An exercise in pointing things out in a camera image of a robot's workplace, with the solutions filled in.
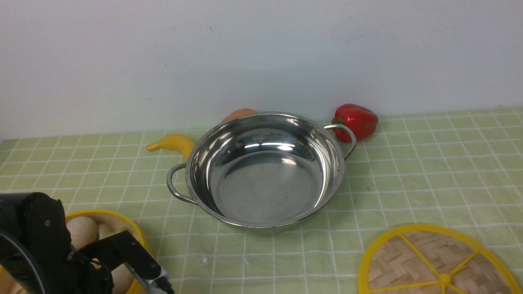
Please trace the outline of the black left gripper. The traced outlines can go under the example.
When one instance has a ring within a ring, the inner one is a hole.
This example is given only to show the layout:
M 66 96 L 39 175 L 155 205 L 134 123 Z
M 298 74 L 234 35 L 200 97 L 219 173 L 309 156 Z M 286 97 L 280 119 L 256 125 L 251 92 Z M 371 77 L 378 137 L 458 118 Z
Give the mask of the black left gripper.
M 78 253 L 60 200 L 42 192 L 2 194 L 0 199 L 1 268 L 29 294 L 110 294 L 112 271 L 121 265 L 146 293 L 175 293 L 166 270 L 129 231 Z

